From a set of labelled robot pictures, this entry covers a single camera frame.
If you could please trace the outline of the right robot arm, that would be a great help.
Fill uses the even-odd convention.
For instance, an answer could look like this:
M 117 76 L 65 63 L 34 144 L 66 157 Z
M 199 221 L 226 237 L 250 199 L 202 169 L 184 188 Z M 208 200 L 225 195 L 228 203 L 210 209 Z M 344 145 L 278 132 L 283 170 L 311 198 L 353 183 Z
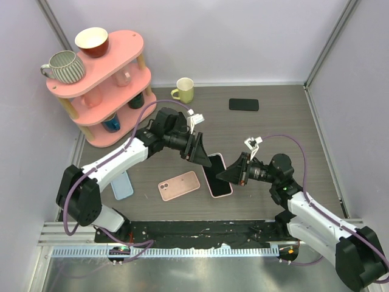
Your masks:
M 275 217 L 275 235 L 281 240 L 293 237 L 308 244 L 334 266 L 350 290 L 387 283 L 388 260 L 377 234 L 368 226 L 358 228 L 324 208 L 305 192 L 293 174 L 286 154 L 276 154 L 269 164 L 263 164 L 243 152 L 216 177 L 239 186 L 250 179 L 270 183 L 272 199 L 284 209 Z

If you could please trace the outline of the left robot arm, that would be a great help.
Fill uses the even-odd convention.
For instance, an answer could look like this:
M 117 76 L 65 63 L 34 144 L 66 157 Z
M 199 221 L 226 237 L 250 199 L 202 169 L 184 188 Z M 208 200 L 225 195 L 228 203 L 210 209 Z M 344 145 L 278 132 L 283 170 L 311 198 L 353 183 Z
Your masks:
M 203 134 L 194 131 L 204 121 L 192 110 L 187 115 L 163 107 L 146 127 L 135 128 L 131 137 L 103 158 L 79 168 L 69 166 L 63 173 L 56 203 L 63 210 L 63 226 L 73 235 L 68 219 L 77 226 L 97 227 L 117 243 L 129 237 L 130 222 L 119 211 L 102 203 L 101 192 L 132 166 L 146 161 L 165 147 L 179 151 L 182 159 L 206 167 L 211 162 L 204 149 Z

